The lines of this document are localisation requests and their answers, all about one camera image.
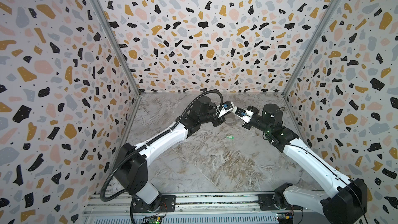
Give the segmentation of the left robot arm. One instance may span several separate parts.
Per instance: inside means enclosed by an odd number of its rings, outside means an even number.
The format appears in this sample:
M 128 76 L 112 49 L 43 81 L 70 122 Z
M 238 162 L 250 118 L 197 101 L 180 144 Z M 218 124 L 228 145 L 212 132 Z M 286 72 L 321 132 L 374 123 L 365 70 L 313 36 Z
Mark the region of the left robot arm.
M 202 124 L 211 122 L 215 127 L 221 125 L 225 121 L 225 115 L 233 108 L 231 102 L 222 101 L 220 105 L 216 105 L 207 97 L 207 93 L 202 93 L 160 134 L 136 145 L 123 145 L 106 181 L 109 183 L 115 178 L 123 186 L 123 190 L 107 197 L 107 185 L 104 185 L 101 189 L 102 201 L 110 201 L 126 192 L 142 200 L 146 211 L 158 211 L 162 206 L 162 195 L 149 181 L 148 168 L 151 163 L 170 147 L 197 132 Z

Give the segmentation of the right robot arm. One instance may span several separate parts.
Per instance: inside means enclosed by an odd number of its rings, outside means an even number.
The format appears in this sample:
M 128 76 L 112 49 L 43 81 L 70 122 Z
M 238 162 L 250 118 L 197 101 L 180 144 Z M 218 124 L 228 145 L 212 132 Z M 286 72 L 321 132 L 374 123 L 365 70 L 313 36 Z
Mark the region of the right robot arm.
M 321 186 L 321 191 L 302 189 L 285 183 L 274 191 L 277 208 L 301 206 L 323 215 L 332 224 L 354 224 L 368 210 L 368 187 L 362 179 L 351 179 L 313 152 L 300 137 L 283 124 L 283 111 L 276 104 L 237 108 L 234 114 L 244 121 L 243 127 L 256 128 L 263 138 L 294 160 Z

